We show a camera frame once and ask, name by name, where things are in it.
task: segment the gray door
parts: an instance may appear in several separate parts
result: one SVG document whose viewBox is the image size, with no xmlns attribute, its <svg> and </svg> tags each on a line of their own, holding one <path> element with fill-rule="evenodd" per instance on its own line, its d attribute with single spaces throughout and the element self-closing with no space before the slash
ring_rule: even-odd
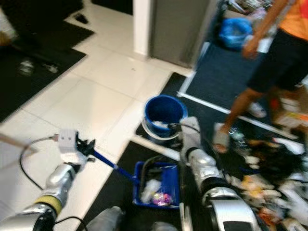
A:
<svg viewBox="0 0 308 231">
<path fill-rule="evenodd" d="M 194 67 L 218 0 L 154 0 L 151 56 Z"/>
</svg>

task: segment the yellow ring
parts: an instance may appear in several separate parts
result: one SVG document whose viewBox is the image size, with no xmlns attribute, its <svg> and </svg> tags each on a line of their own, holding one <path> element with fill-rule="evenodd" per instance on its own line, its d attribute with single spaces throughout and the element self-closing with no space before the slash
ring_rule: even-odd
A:
<svg viewBox="0 0 308 231">
<path fill-rule="evenodd" d="M 39 203 L 49 204 L 51 207 L 54 208 L 57 215 L 59 215 L 61 213 L 61 210 L 62 210 L 61 202 L 53 196 L 41 196 L 34 203 L 35 204 L 39 204 Z"/>
</svg>

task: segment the slipper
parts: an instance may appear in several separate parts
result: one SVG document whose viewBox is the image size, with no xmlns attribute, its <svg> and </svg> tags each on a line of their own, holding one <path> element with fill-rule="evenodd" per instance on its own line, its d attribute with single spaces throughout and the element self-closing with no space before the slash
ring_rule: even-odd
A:
<svg viewBox="0 0 308 231">
<path fill-rule="evenodd" d="M 266 111 L 259 103 L 251 103 L 247 109 L 247 112 L 253 115 L 256 118 L 264 118 L 266 117 Z"/>
<path fill-rule="evenodd" d="M 223 147 L 225 147 L 228 151 L 229 148 L 229 142 L 230 142 L 230 138 L 229 138 L 229 134 L 228 133 L 224 133 L 220 131 L 221 126 L 223 126 L 222 123 L 215 123 L 214 125 L 214 137 L 213 137 L 213 145 L 221 145 Z"/>
</svg>

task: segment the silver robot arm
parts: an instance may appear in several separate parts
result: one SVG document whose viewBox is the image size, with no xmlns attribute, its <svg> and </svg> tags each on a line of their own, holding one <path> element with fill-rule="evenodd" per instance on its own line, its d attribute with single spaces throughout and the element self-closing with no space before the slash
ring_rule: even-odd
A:
<svg viewBox="0 0 308 231">
<path fill-rule="evenodd" d="M 87 144 L 79 140 L 78 132 L 61 130 L 58 143 L 64 163 L 47 178 L 46 188 L 33 205 L 0 222 L 0 231 L 53 230 L 57 217 L 66 205 L 76 174 L 84 169 L 88 161 L 93 161 L 87 156 L 94 150 L 95 141 Z"/>
<path fill-rule="evenodd" d="M 196 117 L 181 120 L 182 161 L 191 167 L 202 205 L 211 216 L 214 231 L 260 230 L 252 209 L 230 187 L 216 161 L 201 146 L 201 134 Z"/>
</svg>

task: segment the blue trash bag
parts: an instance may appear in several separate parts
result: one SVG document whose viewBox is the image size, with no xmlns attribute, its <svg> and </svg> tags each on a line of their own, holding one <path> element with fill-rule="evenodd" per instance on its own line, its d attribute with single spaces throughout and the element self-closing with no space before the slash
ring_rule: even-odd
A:
<svg viewBox="0 0 308 231">
<path fill-rule="evenodd" d="M 219 39 L 226 47 L 239 51 L 248 35 L 253 34 L 251 22 L 245 18 L 230 18 L 222 22 Z"/>
</svg>

